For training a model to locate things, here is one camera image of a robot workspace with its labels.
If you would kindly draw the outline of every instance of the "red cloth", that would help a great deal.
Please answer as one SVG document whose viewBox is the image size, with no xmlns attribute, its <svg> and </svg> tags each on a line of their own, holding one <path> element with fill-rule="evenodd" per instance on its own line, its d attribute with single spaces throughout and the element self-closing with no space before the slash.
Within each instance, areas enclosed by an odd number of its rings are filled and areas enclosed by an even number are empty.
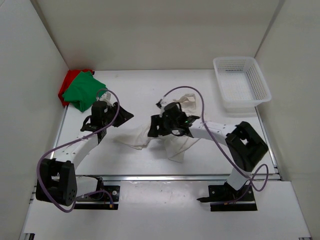
<svg viewBox="0 0 320 240">
<path fill-rule="evenodd" d="M 83 70 L 69 70 L 67 72 L 67 74 L 65 75 L 65 78 L 63 80 L 62 86 L 60 88 L 60 91 L 58 93 L 58 97 L 62 103 L 62 106 L 68 106 L 69 102 L 65 101 L 64 98 L 62 97 L 62 94 L 65 93 L 65 91 L 68 89 L 68 87 L 70 86 L 70 84 L 72 83 L 72 81 L 76 78 L 76 76 L 80 73 L 80 72 L 88 72 L 90 71 L 92 74 L 94 73 L 94 71 L 92 71 L 91 69 L 83 69 Z"/>
</svg>

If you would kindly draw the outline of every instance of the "white table surface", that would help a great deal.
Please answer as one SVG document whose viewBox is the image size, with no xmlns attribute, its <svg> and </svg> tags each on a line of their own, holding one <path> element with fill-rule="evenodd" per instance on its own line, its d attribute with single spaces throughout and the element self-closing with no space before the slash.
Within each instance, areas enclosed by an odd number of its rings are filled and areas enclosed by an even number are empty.
<svg viewBox="0 0 320 240">
<path fill-rule="evenodd" d="M 118 210 L 64 213 L 36 199 L 24 233 L 34 240 L 298 240 L 310 237 L 290 182 L 254 192 L 257 211 L 210 212 L 206 181 L 122 181 Z"/>
<path fill-rule="evenodd" d="M 198 89 L 205 101 L 207 120 L 222 124 L 249 122 L 263 137 L 258 116 L 252 113 L 234 115 L 225 111 L 213 69 L 208 70 L 126 70 L 96 71 L 94 77 L 114 91 L 120 99 L 120 105 L 134 118 L 124 125 L 110 127 L 102 142 L 85 157 L 76 170 L 76 174 L 95 175 L 226 175 L 232 166 L 221 154 L 213 141 L 201 139 L 184 154 L 183 163 L 167 159 L 161 140 L 152 140 L 147 148 L 136 150 L 115 142 L 113 138 L 134 129 L 150 120 L 150 116 L 159 114 L 156 103 L 169 90 L 178 86 L 192 86 Z M 179 89 L 168 99 L 180 98 L 183 94 L 193 93 L 191 89 Z M 80 131 L 86 116 L 70 105 L 67 109 L 58 145 L 74 140 Z M 275 173 L 270 154 L 267 153 L 259 164 L 265 163 L 271 174 Z"/>
</svg>

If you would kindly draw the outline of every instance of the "black mounting bracket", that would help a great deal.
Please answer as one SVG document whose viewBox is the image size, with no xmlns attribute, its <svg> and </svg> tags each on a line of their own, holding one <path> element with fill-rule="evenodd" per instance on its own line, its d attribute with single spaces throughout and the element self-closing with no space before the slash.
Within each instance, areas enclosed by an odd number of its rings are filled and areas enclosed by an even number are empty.
<svg viewBox="0 0 320 240">
<path fill-rule="evenodd" d="M 226 185 L 209 185 L 209 197 L 201 197 L 198 200 L 201 203 L 210 203 L 211 212 L 239 212 L 239 211 L 257 211 L 256 199 L 252 186 L 245 185 L 242 189 L 234 192 L 230 191 Z M 226 201 L 232 201 L 240 197 L 245 191 L 247 193 L 235 203 L 216 204 Z"/>
<path fill-rule="evenodd" d="M 103 189 L 110 193 L 113 200 L 113 208 L 105 202 L 110 202 L 108 195 L 97 193 L 86 197 L 77 197 L 74 209 L 87 209 L 87 210 L 118 210 L 120 186 L 119 185 L 104 185 Z"/>
</svg>

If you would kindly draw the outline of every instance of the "purple cable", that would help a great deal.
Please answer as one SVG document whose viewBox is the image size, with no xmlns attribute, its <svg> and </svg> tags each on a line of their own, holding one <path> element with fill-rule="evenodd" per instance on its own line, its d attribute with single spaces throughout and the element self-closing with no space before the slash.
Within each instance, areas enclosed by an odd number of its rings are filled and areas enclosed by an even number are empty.
<svg viewBox="0 0 320 240">
<path fill-rule="evenodd" d="M 84 194 L 83 196 L 86 197 L 86 196 L 90 196 L 90 195 L 93 195 L 93 194 L 99 194 L 99 193 L 107 194 L 108 197 L 110 198 L 110 204 L 112 205 L 112 207 L 114 207 L 114 201 L 112 200 L 111 194 L 109 192 L 107 192 L 106 190 L 97 190 L 97 191 L 89 192 L 89 193 Z"/>
<path fill-rule="evenodd" d="M 168 94 L 170 94 L 171 92 L 173 92 L 174 90 L 177 90 L 177 89 L 192 89 L 194 91 L 196 91 L 200 98 L 201 98 L 201 102 L 202 102 L 202 109 L 201 109 L 201 120 L 203 122 L 203 125 L 205 127 L 205 129 L 207 130 L 208 134 L 210 135 L 210 137 L 212 138 L 212 140 L 214 141 L 214 143 L 216 144 L 216 146 L 219 148 L 219 150 L 221 151 L 221 153 L 225 156 L 225 158 L 229 161 L 229 163 L 245 178 L 247 178 L 249 180 L 249 185 L 247 187 L 247 190 L 240 196 L 238 197 L 236 200 L 232 200 L 232 201 L 226 201 L 226 202 L 217 202 L 217 204 L 228 204 L 228 203 L 235 203 L 236 201 L 238 201 L 239 199 L 241 199 L 246 193 L 247 191 L 249 190 L 249 187 L 252 186 L 257 192 L 261 192 L 267 185 L 267 181 L 269 179 L 269 168 L 268 166 L 264 163 L 264 164 L 261 164 L 257 170 L 254 172 L 253 176 L 250 178 L 249 176 L 245 175 L 240 169 L 239 167 L 230 159 L 230 157 L 226 154 L 226 152 L 223 150 L 223 148 L 220 146 L 220 144 L 218 143 L 218 141 L 216 140 L 215 136 L 210 132 L 207 124 L 206 124 L 206 121 L 205 121 L 205 100 L 202 96 L 202 94 L 194 87 L 192 86 L 177 86 L 173 89 L 171 89 L 170 91 L 168 91 L 164 96 L 163 98 L 161 98 L 161 100 L 163 100 Z M 264 184 L 263 186 L 260 188 L 260 189 L 257 189 L 256 186 L 254 185 L 253 183 L 253 180 L 255 178 L 255 176 L 257 175 L 258 171 L 262 168 L 262 167 L 265 167 L 266 168 L 266 177 L 265 177 L 265 180 L 264 180 Z"/>
<path fill-rule="evenodd" d="M 60 210 L 61 210 L 62 212 L 64 212 L 64 213 L 70 213 L 70 212 L 75 208 L 76 201 L 73 202 L 73 205 L 71 206 L 70 209 L 65 209 L 65 208 L 63 208 L 62 206 L 60 206 L 60 204 L 57 203 L 56 200 L 54 200 L 54 198 L 50 195 L 50 193 L 49 193 L 48 190 L 46 189 L 46 186 L 45 186 L 44 182 L 43 182 L 42 179 L 41 179 L 41 175 L 40 175 L 41 162 L 42 162 L 42 161 L 45 159 L 45 157 L 46 157 L 47 155 L 49 155 L 50 153 L 52 153 L 52 152 L 54 152 L 54 151 L 56 151 L 56 150 L 58 150 L 58 149 L 61 149 L 61 148 L 63 148 L 63 147 L 66 147 L 66 146 L 75 144 L 75 143 L 77 143 L 77 142 L 80 142 L 80 141 L 82 141 L 82 140 L 84 140 L 84 139 L 88 139 L 88 138 L 92 137 L 93 135 L 98 134 L 99 132 L 101 132 L 101 131 L 109 128 L 110 126 L 112 126 L 112 124 L 113 124 L 114 121 L 116 120 L 116 118 L 117 118 L 117 116 L 118 116 L 118 114 L 119 114 L 119 111 L 120 111 L 120 101 L 119 101 L 119 98 L 117 97 L 117 95 L 116 95 L 113 91 L 111 91 L 111 90 L 109 90 L 109 89 L 106 89 L 106 88 L 103 88 L 103 89 L 100 89 L 100 90 L 105 90 L 106 92 L 110 92 L 110 93 L 115 97 L 115 99 L 116 99 L 116 101 L 117 101 L 117 103 L 118 103 L 118 107 L 117 107 L 117 109 L 116 109 L 116 113 L 115 113 L 115 116 L 113 117 L 112 121 L 111 121 L 107 126 L 104 126 L 103 128 L 101 128 L 101 129 L 99 129 L 99 130 L 97 130 L 97 131 L 94 131 L 94 132 L 92 132 L 92 133 L 90 133 L 90 134 L 88 134 L 88 135 L 86 135 L 86 136 L 84 136 L 84 137 L 82 137 L 82 138 L 78 138 L 78 139 L 76 139 L 76 140 L 67 142 L 67 143 L 65 143 L 65 144 L 62 144 L 62 145 L 60 145 L 60 146 L 57 146 L 57 147 L 55 147 L 55 148 L 47 151 L 45 154 L 43 154 L 43 155 L 41 156 L 41 158 L 40 158 L 40 160 L 38 161 L 38 164 L 37 164 L 37 166 L 36 166 L 36 176 L 37 176 L 37 178 L 38 178 L 39 185 L 40 185 L 40 187 L 42 188 L 44 194 L 47 196 L 47 198 L 48 198 L 58 209 L 60 209 Z M 98 191 L 94 191 L 94 192 L 87 193 L 86 196 L 92 195 L 92 194 L 96 194 L 96 193 L 102 193 L 102 192 L 106 193 L 106 194 L 109 196 L 109 198 L 110 198 L 110 203 L 111 203 L 112 206 L 113 206 L 113 201 L 112 201 L 111 195 L 110 195 L 107 191 L 98 190 Z"/>
</svg>

